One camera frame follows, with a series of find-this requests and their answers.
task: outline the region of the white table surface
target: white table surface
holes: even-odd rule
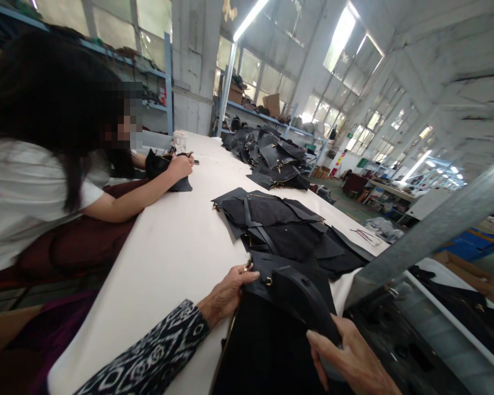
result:
[[[193,191],[167,193],[139,215],[88,317],[49,373],[52,395],[75,392],[184,299],[198,303],[231,266],[247,262],[241,240],[233,239],[211,200],[237,187],[263,188],[219,139],[187,134],[187,149],[200,161],[189,176]],[[375,256],[388,247],[372,247],[351,232],[364,228],[309,190],[270,193],[299,200]],[[212,331],[166,394],[209,393],[227,328],[224,321]]]

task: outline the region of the purple garment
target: purple garment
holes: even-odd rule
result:
[[[44,357],[44,365],[31,383],[29,395],[49,393],[49,371],[77,334],[97,294],[98,291],[87,291],[45,304],[7,345],[6,349],[27,348]]]

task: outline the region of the black hair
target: black hair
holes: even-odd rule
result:
[[[26,33],[0,54],[0,140],[49,150],[66,176],[64,209],[77,211],[92,151],[104,149],[117,173],[133,172],[130,150],[102,137],[117,136],[125,95],[117,74],[86,48],[47,32]]]

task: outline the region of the blue bin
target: blue bin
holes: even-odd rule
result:
[[[465,261],[475,261],[494,252],[494,235],[470,228],[438,251],[443,250],[450,251]]]

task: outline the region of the black and white patterned shirt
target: black and white patterned shirt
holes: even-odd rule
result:
[[[185,300],[144,338],[97,372],[75,395],[162,394],[209,332],[201,311]]]

